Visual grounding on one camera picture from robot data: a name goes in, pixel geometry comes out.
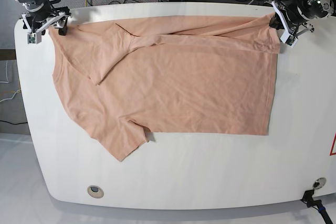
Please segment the silver table grommet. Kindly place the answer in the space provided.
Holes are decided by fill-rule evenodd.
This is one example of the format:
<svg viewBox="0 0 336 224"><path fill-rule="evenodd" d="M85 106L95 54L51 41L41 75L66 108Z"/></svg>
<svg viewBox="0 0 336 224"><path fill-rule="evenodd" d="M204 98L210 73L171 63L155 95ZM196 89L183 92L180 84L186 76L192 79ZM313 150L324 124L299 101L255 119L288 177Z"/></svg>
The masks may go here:
<svg viewBox="0 0 336 224"><path fill-rule="evenodd" d="M318 190L322 188L326 184L326 178L325 177L320 177L318 178L314 183L313 183L313 189Z"/></svg>
<svg viewBox="0 0 336 224"><path fill-rule="evenodd" d="M102 198L104 196L103 190L95 185L90 185L87 188L87 193L89 194L89 196L96 199Z"/></svg>

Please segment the right silver table grommet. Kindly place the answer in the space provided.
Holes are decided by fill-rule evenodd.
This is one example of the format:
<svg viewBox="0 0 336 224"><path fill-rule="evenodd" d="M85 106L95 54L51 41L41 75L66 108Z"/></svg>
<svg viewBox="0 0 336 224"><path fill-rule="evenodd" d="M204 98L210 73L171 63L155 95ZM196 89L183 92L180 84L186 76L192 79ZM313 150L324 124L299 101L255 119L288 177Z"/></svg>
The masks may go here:
<svg viewBox="0 0 336 224"><path fill-rule="evenodd" d="M314 183L313 183L313 189L318 190L322 188L326 184L326 178L325 177L320 177L318 178Z"/></svg>

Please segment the peach pink T-shirt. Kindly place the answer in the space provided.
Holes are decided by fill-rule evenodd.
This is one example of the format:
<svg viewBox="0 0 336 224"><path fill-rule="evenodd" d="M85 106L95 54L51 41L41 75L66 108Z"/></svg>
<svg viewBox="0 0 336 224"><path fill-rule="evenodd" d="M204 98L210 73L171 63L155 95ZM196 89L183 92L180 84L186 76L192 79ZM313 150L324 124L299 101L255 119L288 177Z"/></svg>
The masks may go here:
<svg viewBox="0 0 336 224"><path fill-rule="evenodd" d="M261 17L165 16L48 33L68 116L114 158L146 132L267 135L280 41Z"/></svg>

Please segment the red triangle warning sticker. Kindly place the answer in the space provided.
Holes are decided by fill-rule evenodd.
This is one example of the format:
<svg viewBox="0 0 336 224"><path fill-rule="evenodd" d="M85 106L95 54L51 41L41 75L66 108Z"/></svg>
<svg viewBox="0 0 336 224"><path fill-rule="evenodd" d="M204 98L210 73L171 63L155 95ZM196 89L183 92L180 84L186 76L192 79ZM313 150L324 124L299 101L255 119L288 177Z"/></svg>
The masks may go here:
<svg viewBox="0 0 336 224"><path fill-rule="evenodd" d="M335 141L336 141L336 135L334 136L334 139L333 139L332 147L331 147L331 150L330 150L330 156L332 156L332 155L336 155L336 151L335 151Z"/></svg>

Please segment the left silver table grommet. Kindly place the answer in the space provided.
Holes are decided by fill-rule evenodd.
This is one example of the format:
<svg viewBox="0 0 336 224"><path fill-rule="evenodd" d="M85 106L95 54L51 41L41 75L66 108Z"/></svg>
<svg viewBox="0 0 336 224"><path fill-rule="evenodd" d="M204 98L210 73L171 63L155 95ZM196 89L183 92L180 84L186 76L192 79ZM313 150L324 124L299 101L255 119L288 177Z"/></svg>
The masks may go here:
<svg viewBox="0 0 336 224"><path fill-rule="evenodd" d="M95 185L90 185L87 188L87 193L89 194L89 196L96 199L102 198L104 196L103 190Z"/></svg>

